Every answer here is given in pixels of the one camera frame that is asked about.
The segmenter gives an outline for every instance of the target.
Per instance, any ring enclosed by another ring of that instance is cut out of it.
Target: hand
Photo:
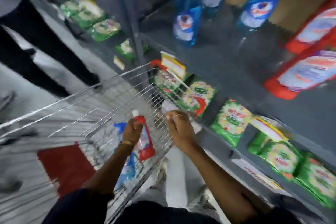
[[[124,129],[123,141],[131,141],[133,146],[139,141],[143,125],[136,119],[130,119]]]
[[[197,147],[196,135],[190,124],[188,115],[175,110],[166,113],[169,134],[174,144],[184,153],[193,147]]]

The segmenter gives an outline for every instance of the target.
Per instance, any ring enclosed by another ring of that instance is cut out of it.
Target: shopping cart
[[[23,181],[19,191],[0,195],[0,224],[41,223],[55,202],[78,188],[113,154],[118,145],[114,124],[127,122],[132,110],[146,118],[156,155],[136,159],[136,176],[115,191],[106,223],[111,223],[148,179],[172,146],[161,104],[165,94],[146,64],[103,81],[42,109],[0,125],[0,163]],[[12,144],[4,142],[22,134]]]

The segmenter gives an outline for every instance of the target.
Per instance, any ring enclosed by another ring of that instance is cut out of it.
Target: dark sleeve
[[[290,211],[275,207],[268,214],[247,219],[242,224],[301,224]]]
[[[107,203],[113,196],[105,196],[90,189],[78,189],[59,199],[42,224],[94,223],[103,224]]]

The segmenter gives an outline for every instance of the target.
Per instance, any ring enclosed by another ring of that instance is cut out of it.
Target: red bottle in cart
[[[138,121],[138,123],[141,123],[143,125],[140,139],[137,143],[137,147],[140,153],[139,160],[140,162],[143,162],[146,159],[153,157],[155,155],[155,150],[153,148],[151,136],[149,135],[149,129],[146,125],[145,117],[139,115],[138,110],[133,110],[132,114],[134,118]]]
[[[336,78],[336,28],[328,37],[285,63],[264,87],[278,98],[293,99],[301,90],[310,89]]]
[[[316,44],[336,26],[336,0],[326,0],[296,32],[285,49],[299,54]]]

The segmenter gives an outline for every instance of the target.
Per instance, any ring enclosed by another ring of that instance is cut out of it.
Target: person's leg
[[[22,0],[16,9],[2,17],[0,22],[18,32],[47,55],[61,62],[85,84],[92,86],[99,83],[98,76],[91,73],[58,38],[29,0]]]
[[[215,219],[219,223],[221,223],[221,218],[219,217],[216,209],[209,202],[209,197],[207,196],[207,194],[205,192],[207,188],[208,188],[207,186],[202,188],[202,190],[200,192],[201,197],[200,197],[199,201],[195,205],[190,205],[188,207],[188,210],[191,213],[201,213],[201,214],[207,215],[207,216]]]
[[[161,206],[168,207],[166,201],[166,179],[168,170],[168,160],[164,158],[157,171],[155,184],[147,189],[144,193],[132,199],[131,204],[139,201],[151,201]]]
[[[65,88],[45,74],[1,26],[0,39],[0,61],[4,65],[54,95],[59,97],[69,96]]]

